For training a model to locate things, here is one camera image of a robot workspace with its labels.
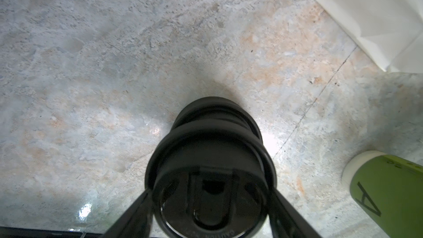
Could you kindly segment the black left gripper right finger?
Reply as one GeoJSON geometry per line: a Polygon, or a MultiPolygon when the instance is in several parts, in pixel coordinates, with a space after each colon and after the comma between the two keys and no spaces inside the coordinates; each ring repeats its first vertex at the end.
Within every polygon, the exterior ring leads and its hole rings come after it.
{"type": "Polygon", "coordinates": [[[268,214],[274,238],[321,238],[276,188],[269,196],[268,214]]]}

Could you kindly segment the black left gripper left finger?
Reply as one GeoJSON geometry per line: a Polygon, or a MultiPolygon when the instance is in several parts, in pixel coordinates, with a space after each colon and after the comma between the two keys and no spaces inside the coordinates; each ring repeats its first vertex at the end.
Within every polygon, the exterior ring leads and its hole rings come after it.
{"type": "Polygon", "coordinates": [[[101,238],[148,238],[152,222],[152,191],[145,190],[101,238]]]}

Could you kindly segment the black cup lid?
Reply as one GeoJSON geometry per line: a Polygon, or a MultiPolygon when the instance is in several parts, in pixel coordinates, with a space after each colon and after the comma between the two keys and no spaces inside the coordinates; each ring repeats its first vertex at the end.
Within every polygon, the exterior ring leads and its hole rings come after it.
{"type": "Polygon", "coordinates": [[[224,120],[173,128],[145,172],[156,220],[171,238],[255,236],[275,185],[275,167],[262,140],[224,120]]]}

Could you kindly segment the green paper cup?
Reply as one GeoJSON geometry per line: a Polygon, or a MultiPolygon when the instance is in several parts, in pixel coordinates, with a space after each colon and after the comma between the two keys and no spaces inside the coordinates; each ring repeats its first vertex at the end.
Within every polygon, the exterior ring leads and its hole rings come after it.
{"type": "Polygon", "coordinates": [[[423,235],[423,167],[380,151],[363,152],[341,181],[352,199],[391,238],[423,235]]]}

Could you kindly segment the stack of black cup lids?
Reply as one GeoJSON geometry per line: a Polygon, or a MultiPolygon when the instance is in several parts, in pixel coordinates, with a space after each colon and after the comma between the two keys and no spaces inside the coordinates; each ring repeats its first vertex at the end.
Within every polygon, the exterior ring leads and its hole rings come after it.
{"type": "Polygon", "coordinates": [[[263,142],[262,133],[253,117],[236,102],[222,97],[205,97],[191,102],[178,114],[171,130],[192,121],[209,119],[240,125],[263,142]]]}

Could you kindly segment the white green paper bag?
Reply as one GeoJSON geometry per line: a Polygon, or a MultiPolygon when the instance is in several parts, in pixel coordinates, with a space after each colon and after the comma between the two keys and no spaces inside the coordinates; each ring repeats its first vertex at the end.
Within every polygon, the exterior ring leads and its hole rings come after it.
{"type": "Polygon", "coordinates": [[[316,0],[385,72],[422,73],[423,0],[316,0]]]}

